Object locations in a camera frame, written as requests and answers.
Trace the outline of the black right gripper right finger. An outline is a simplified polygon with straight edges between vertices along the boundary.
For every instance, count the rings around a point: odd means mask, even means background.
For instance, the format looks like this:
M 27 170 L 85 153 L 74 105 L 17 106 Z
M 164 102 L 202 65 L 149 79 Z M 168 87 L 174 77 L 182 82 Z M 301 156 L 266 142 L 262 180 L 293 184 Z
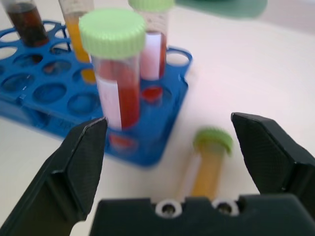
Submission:
M 232 113 L 247 170 L 261 194 L 291 193 L 315 214 L 315 157 L 273 119 Z

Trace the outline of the blue test tube rack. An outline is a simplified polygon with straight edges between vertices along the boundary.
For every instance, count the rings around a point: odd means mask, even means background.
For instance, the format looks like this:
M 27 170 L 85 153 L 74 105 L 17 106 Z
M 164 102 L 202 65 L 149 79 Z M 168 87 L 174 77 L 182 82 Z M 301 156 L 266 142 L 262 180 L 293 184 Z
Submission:
M 14 28 L 0 30 L 0 49 L 16 52 L 0 59 L 0 116 L 65 137 L 76 125 L 102 116 L 97 87 L 86 83 L 81 71 L 91 65 L 76 60 L 69 48 L 65 26 L 51 22 L 49 43 L 28 48 L 21 40 L 3 41 Z M 157 81 L 141 82 L 138 123 L 128 129 L 107 131 L 105 152 L 137 166 L 160 161 L 188 90 L 185 74 L 190 63 L 167 64 Z

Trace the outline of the green mat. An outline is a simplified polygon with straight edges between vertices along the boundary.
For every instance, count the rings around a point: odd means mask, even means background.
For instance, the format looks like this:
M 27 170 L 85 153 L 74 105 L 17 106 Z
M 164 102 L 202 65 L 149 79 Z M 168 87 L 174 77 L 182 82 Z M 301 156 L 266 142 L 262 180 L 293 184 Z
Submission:
M 176 4 L 210 15 L 251 19 L 264 12 L 268 0 L 176 0 Z

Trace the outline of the yellow liquid test tube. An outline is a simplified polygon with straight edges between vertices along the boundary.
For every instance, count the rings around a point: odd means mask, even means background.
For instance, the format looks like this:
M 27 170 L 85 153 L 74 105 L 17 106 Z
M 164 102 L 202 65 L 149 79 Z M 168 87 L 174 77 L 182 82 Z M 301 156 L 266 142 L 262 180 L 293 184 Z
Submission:
M 176 199 L 206 197 L 214 200 L 224 158 L 231 154 L 233 139 L 218 127 L 203 127 L 193 139 L 193 152 L 189 159 Z
M 94 0 L 59 0 L 59 4 L 77 60 L 90 63 L 90 56 L 82 46 L 78 24 L 83 15 L 94 10 Z

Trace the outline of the red liquid test tube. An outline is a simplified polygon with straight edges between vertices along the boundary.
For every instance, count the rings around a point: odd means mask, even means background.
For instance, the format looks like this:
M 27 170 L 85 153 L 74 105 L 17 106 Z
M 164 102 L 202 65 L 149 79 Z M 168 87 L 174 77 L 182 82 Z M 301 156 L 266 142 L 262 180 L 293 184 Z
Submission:
M 128 0 L 146 22 L 145 46 L 140 56 L 140 77 L 157 81 L 165 73 L 168 15 L 175 0 Z
M 81 17 L 78 26 L 109 128 L 123 131 L 134 126 L 140 117 L 144 19 L 127 9 L 100 8 Z

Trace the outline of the dark brown liquid test tube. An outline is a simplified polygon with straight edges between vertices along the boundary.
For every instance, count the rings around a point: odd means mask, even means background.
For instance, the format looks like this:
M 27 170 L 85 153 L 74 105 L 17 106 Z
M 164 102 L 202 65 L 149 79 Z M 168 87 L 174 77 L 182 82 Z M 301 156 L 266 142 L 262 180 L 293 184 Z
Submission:
M 0 2 L 27 47 L 40 47 L 49 42 L 34 0 L 0 0 Z

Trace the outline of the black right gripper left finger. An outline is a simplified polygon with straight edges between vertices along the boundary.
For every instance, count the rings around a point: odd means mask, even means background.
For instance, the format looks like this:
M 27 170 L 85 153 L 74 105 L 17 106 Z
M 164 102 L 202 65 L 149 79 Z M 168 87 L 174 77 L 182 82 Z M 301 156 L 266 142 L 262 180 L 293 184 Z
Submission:
M 86 221 L 99 184 L 106 118 L 73 127 L 13 208 L 0 236 L 69 236 Z

